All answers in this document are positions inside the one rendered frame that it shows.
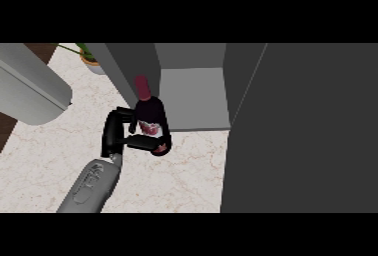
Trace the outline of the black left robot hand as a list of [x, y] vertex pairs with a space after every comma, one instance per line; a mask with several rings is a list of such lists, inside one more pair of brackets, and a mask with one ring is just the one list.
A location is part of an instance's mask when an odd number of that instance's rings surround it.
[[124, 147], [153, 152], [163, 144], [163, 140], [147, 135], [124, 136], [124, 125], [133, 124], [135, 110], [119, 107], [108, 114], [102, 133], [102, 153], [104, 158], [114, 154], [123, 154]]

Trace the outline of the dark wine bottle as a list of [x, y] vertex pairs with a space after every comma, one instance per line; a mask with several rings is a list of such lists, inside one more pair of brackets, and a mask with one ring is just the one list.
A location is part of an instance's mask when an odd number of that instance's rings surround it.
[[139, 101], [135, 107], [135, 117], [142, 134], [160, 140], [160, 146], [153, 151], [154, 156], [164, 156], [172, 150], [172, 135], [163, 101], [151, 93], [148, 78], [135, 78]]

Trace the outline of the grey cabinet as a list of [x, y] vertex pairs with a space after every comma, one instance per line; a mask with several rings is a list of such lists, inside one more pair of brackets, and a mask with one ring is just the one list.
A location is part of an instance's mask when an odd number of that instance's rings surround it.
[[88, 47], [129, 105], [138, 102], [135, 78], [147, 77], [172, 131], [232, 127], [265, 43], [90, 43]]

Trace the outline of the dark grey cabinet door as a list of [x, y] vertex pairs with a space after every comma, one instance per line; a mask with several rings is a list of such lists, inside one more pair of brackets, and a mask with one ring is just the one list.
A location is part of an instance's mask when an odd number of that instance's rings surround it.
[[378, 44], [266, 46], [229, 134], [222, 209], [378, 211]]

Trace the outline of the potted green plant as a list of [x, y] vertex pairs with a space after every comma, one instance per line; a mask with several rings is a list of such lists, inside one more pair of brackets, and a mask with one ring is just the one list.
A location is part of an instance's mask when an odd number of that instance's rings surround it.
[[85, 63], [88, 69], [96, 74], [96, 75], [104, 75], [105, 71], [101, 67], [101, 64], [89, 51], [89, 48], [85, 43], [77, 43], [76, 46], [79, 47], [77, 50], [73, 48], [64, 46], [61, 43], [55, 43], [55, 46], [68, 50], [70, 52], [76, 53], [80, 56], [82, 62]]

